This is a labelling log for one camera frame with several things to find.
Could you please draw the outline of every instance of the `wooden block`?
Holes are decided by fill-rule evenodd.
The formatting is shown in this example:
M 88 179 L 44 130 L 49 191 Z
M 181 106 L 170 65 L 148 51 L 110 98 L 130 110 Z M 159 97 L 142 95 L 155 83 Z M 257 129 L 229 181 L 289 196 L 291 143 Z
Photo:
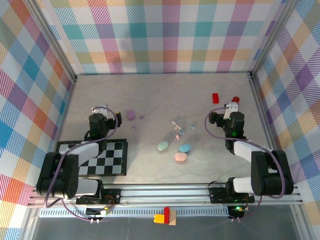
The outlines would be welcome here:
M 177 225 L 177 211 L 170 209 L 170 222 L 169 225 L 175 226 Z

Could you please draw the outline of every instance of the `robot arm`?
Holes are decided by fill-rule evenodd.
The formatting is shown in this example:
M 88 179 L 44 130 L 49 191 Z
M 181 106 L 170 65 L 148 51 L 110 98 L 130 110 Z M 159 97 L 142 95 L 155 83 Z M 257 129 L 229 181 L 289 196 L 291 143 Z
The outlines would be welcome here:
M 36 185 L 37 193 L 47 194 L 49 185 L 57 169 L 58 162 L 64 152 L 49 152 L 45 155 L 43 166 Z M 71 199 L 82 195 L 96 195 L 99 181 L 95 179 L 79 178 L 79 166 L 99 154 L 99 145 L 90 143 L 76 148 L 63 161 L 59 175 L 55 181 L 51 196 Z
M 251 176 L 231 177 L 228 179 L 226 183 L 228 195 L 242 193 L 250 193 L 257 196 L 279 195 L 282 190 L 282 181 L 271 155 L 247 142 L 239 141 L 247 140 L 244 136 L 245 115 L 238 112 L 238 104 L 236 102 L 229 102 L 225 107 L 225 114 L 212 112 L 209 115 L 209 122 L 223 128 L 225 137 L 229 138 L 225 140 L 227 150 L 251 163 Z M 270 150 L 270 152 L 278 160 L 283 172 L 285 180 L 284 194 L 291 194 L 294 185 L 287 156 L 282 150 Z
M 86 134 L 85 140 L 98 140 L 105 138 L 111 129 L 115 129 L 116 121 L 107 118 L 107 112 L 95 112 L 89 116 L 90 137 Z M 118 127 L 122 124 L 120 113 L 116 114 Z M 104 200 L 104 189 L 101 180 L 79 178 L 79 166 L 91 158 L 95 158 L 105 149 L 106 140 L 99 143 L 90 143 L 78 148 L 65 156 L 57 179 L 50 192 L 51 197 L 71 199 L 78 196 L 90 196 L 91 199 Z M 36 184 L 36 191 L 45 196 L 53 180 L 59 161 L 64 152 L 49 152 L 44 162 Z
M 279 195 L 282 190 L 282 182 L 279 171 L 271 156 L 261 149 L 249 143 L 235 141 L 234 154 L 251 163 L 250 177 L 230 178 L 228 182 L 233 184 L 234 192 L 249 193 L 257 196 Z M 278 160 L 285 180 L 284 194 L 292 194 L 294 184 L 286 153 L 282 150 L 271 151 Z

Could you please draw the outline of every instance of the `plaid fabric backdrop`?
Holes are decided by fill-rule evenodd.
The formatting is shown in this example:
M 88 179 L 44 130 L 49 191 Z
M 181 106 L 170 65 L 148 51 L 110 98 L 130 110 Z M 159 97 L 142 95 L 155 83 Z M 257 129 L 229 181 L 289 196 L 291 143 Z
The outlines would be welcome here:
M 320 238 L 320 1 L 301 0 L 258 73 L 277 145 Z
M 79 73 L 144 74 L 246 72 L 285 0 L 273 20 L 279 0 L 45 2 L 38 0 Z
M 19 234 L 71 86 L 23 0 L 0 0 L 0 240 Z

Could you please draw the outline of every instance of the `pastel oval stone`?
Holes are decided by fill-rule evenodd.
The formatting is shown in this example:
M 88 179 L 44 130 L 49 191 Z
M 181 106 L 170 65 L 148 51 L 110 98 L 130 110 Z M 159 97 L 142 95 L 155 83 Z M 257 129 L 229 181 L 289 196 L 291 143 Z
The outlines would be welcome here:
M 126 117 L 128 118 L 128 120 L 132 121 L 133 119 L 135 119 L 136 114 L 133 110 L 127 110 L 126 111 Z
M 187 154 L 184 152 L 177 152 L 174 155 L 175 160 L 177 160 L 178 162 L 184 162 L 187 159 Z
M 182 145 L 179 147 L 179 151 L 180 151 L 181 153 L 187 153 L 187 152 L 190 151 L 190 149 L 191 149 L 191 145 L 190 145 L 190 144 L 187 144 L 187 143 L 182 144 Z
M 168 146 L 169 146 L 168 141 L 162 141 L 158 144 L 158 149 L 159 149 L 159 151 L 163 151 L 163 150 L 167 149 Z

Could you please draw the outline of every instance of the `white mounting bracket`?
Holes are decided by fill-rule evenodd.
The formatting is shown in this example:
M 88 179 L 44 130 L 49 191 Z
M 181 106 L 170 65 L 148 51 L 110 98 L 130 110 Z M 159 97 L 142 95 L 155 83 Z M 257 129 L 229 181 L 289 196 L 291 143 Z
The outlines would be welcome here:
M 230 114 L 233 112 L 238 112 L 238 103 L 235 101 L 231 101 L 228 104 L 225 105 L 227 109 L 225 110 L 225 114 L 223 116 L 223 119 L 230 118 Z
M 94 106 L 94 107 L 91 108 L 91 111 L 92 111 L 93 114 L 103 114 L 105 117 L 108 116 L 108 110 L 107 109 L 105 109 L 105 108 L 97 108 L 97 109 L 94 110 L 94 108 L 96 108 L 96 107 L 108 107 L 108 104 L 105 104 L 105 105 L 101 104 L 99 106 Z

